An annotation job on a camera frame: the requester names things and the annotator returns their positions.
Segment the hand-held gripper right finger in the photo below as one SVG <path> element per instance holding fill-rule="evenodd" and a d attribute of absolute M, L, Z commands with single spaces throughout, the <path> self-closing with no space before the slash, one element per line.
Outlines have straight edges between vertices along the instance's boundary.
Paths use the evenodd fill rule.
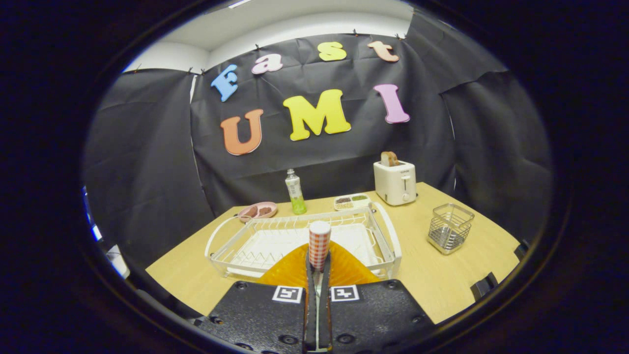
<path fill-rule="evenodd" d="M 324 336 L 333 354 L 399 354 L 435 327 L 398 279 L 379 279 L 352 253 L 330 244 Z"/>

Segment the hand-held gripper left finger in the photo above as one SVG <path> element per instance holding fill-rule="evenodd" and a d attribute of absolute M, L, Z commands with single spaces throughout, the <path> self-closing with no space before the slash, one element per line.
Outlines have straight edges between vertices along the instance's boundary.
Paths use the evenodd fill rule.
<path fill-rule="evenodd" d="M 258 282 L 236 281 L 200 330 L 258 354 L 305 354 L 316 345 L 316 296 L 303 244 Z"/>

